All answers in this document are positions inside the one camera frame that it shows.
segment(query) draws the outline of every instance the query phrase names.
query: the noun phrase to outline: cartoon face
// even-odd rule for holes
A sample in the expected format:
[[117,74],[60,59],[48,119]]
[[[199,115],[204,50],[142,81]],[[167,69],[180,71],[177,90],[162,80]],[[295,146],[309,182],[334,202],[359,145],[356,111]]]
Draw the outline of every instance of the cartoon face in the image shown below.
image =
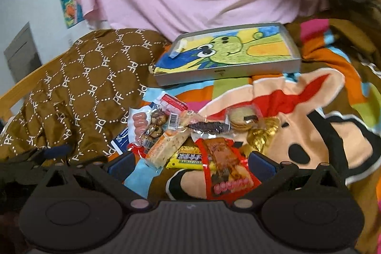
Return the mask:
[[223,120],[226,108],[254,103],[264,117],[276,116],[281,121],[264,155],[278,163],[292,161],[304,169],[329,162],[349,177],[363,172],[370,158],[378,158],[381,139],[354,116],[319,112],[337,96],[344,82],[344,76],[332,68],[304,73],[297,83],[285,84],[284,77],[259,79],[226,92],[199,113]]
[[213,45],[210,49],[216,51],[222,57],[235,54],[242,49],[242,42],[236,36],[219,36],[209,42],[208,45]]

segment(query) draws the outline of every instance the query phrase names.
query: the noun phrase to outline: candy wrapper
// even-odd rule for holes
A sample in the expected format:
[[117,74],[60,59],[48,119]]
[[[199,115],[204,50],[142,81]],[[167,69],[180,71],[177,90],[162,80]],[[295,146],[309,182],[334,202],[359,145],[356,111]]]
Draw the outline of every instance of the candy wrapper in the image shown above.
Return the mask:
[[252,128],[264,127],[262,113],[255,104],[227,109],[226,119],[236,132],[246,132]]
[[266,147],[269,146],[281,125],[278,118],[264,118],[263,122],[265,124],[264,128],[252,128],[247,133],[247,145],[240,149],[246,158],[249,157],[253,151],[258,151],[266,155]]
[[[215,165],[211,157],[209,158],[209,162],[211,169],[214,169]],[[166,168],[203,170],[200,149],[198,147],[181,146],[170,158]]]
[[197,117],[193,111],[183,111],[178,115],[176,129],[173,129],[170,120],[170,126],[164,134],[151,147],[145,159],[156,168],[164,167],[169,158],[183,145],[190,136],[190,129],[187,127],[190,122]]
[[197,141],[199,138],[234,138],[233,129],[230,126],[229,122],[209,121],[207,118],[202,117],[199,114],[193,118],[188,127],[191,129],[191,136],[193,141]]
[[184,111],[187,111],[186,104],[164,91],[149,106],[130,109],[128,137],[133,143],[128,145],[128,150],[145,158],[166,130],[176,131],[179,115]]
[[247,159],[232,147],[233,144],[234,141],[224,138],[196,141],[202,155],[207,199],[232,203],[261,183],[249,171]]

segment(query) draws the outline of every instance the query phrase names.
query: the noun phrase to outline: blue package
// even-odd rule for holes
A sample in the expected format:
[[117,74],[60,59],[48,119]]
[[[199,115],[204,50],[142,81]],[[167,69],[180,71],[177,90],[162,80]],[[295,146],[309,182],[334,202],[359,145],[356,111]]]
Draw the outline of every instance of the blue package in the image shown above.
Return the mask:
[[140,159],[135,170],[124,181],[124,186],[147,199],[152,179],[157,177],[162,170],[163,168],[156,169],[149,166],[145,159]]
[[110,144],[118,152],[119,155],[122,155],[125,151],[127,151],[127,145],[129,143],[130,141],[128,140],[128,127],[126,127],[119,135],[111,140]]

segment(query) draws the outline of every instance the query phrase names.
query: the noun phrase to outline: yellow wrapper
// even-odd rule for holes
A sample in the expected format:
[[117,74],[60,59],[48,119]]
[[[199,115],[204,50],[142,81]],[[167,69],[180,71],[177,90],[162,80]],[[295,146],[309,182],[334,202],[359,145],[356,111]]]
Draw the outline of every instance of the yellow wrapper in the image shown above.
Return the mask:
[[[203,170],[200,149],[198,147],[180,147],[180,149],[171,157],[166,168]],[[210,168],[214,168],[214,163],[210,164]]]
[[280,126],[278,118],[264,118],[265,128],[253,128],[247,133],[248,146],[243,146],[241,151],[248,157],[252,151],[265,155],[265,147],[271,143],[273,136]]

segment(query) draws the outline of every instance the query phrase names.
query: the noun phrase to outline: barcode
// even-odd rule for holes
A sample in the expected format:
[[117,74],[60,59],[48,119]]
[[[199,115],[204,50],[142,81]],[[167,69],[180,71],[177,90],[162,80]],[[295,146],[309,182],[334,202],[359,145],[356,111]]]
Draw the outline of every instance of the barcode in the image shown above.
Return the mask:
[[151,141],[151,140],[149,140],[149,139],[146,139],[146,140],[144,140],[144,142],[143,142],[143,147],[145,148],[145,149],[148,149],[148,150],[150,150],[153,146],[154,146],[154,142],[153,141]]
[[178,121],[179,121],[179,115],[171,112],[171,115],[169,116],[168,129],[176,130],[179,125]]

